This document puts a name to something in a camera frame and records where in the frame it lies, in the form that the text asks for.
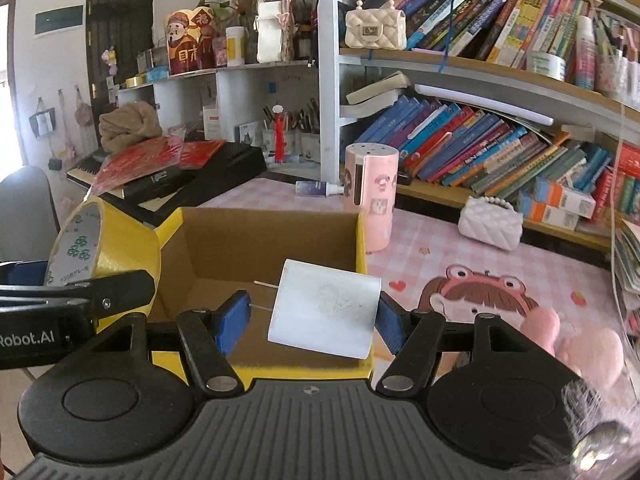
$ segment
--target white bag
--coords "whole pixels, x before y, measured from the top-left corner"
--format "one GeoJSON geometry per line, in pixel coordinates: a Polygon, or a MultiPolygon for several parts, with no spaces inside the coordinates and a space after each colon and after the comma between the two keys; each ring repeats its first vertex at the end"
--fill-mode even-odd
{"type": "Polygon", "coordinates": [[[460,234],[506,251],[513,251],[522,237],[522,213],[500,198],[466,199],[458,221],[460,234]]]}
{"type": "Polygon", "coordinates": [[[258,63],[290,61],[294,32],[291,0],[257,1],[254,29],[258,31],[258,63]]]}
{"type": "Polygon", "coordinates": [[[347,12],[345,43],[350,48],[406,49],[406,17],[396,10],[393,0],[389,7],[363,9],[364,0],[358,0],[355,10],[347,12]]]}

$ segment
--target white quilted handbag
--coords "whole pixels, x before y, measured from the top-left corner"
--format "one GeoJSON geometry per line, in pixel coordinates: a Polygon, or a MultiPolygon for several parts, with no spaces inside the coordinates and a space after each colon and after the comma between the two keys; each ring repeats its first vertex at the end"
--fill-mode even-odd
{"type": "Polygon", "coordinates": [[[358,0],[355,10],[347,12],[345,43],[351,48],[406,49],[406,18],[403,10],[396,10],[393,0],[389,7],[363,9],[358,0]]]}
{"type": "Polygon", "coordinates": [[[458,230],[467,238],[513,251],[522,236],[522,213],[500,198],[470,196],[460,213],[458,230]]]}

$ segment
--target screw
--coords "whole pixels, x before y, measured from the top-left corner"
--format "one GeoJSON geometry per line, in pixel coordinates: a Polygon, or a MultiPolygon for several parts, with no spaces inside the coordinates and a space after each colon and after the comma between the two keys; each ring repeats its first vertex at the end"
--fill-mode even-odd
{"type": "Polygon", "coordinates": [[[207,381],[207,388],[214,392],[230,392],[238,386],[238,381],[228,375],[218,375],[207,381]]]}
{"type": "Polygon", "coordinates": [[[389,375],[383,379],[382,385],[392,392],[405,392],[414,387],[414,382],[404,375],[389,375]]]}

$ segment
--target roll of tape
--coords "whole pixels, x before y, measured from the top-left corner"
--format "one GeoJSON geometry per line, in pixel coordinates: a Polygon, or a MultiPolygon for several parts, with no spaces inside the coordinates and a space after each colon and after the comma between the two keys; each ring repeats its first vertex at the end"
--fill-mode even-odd
{"type": "MultiPolygon", "coordinates": [[[[126,270],[146,270],[160,279],[156,233],[99,197],[82,202],[60,229],[49,257],[45,284],[61,286],[126,270]]],[[[153,300],[130,312],[149,314],[153,300]]],[[[120,316],[100,320],[98,330],[120,316]]]]}

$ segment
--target blue gripper pad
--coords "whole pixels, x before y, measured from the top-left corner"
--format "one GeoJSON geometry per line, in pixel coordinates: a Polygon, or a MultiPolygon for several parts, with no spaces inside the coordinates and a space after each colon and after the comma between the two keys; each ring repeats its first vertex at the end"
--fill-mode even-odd
{"type": "Polygon", "coordinates": [[[246,290],[233,293],[216,311],[220,317],[216,346],[223,355],[231,354],[251,319],[251,299],[246,290]]]}
{"type": "Polygon", "coordinates": [[[376,330],[393,355],[398,355],[412,332],[411,315],[384,290],[378,301],[376,330]]]}

